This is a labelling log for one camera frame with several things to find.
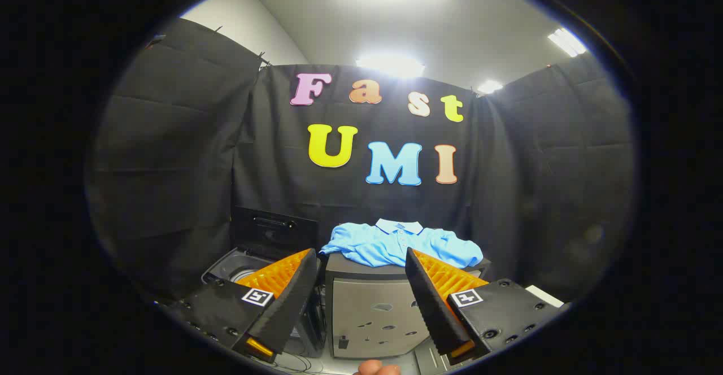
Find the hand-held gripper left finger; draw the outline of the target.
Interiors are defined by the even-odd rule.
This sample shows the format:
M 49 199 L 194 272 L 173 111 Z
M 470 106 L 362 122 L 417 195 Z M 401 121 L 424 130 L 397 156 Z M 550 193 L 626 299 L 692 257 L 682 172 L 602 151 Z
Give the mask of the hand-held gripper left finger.
M 296 252 L 238 280 L 210 279 L 170 303 L 166 313 L 214 344 L 273 363 L 317 282 L 314 248 Z

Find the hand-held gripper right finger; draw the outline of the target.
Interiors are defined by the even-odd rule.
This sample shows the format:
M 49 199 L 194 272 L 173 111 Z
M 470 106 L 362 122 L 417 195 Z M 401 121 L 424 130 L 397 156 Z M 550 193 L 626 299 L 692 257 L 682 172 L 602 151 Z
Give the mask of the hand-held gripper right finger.
M 563 307 L 512 280 L 488 282 L 412 248 L 406 277 L 437 352 L 452 364 L 519 344 Z

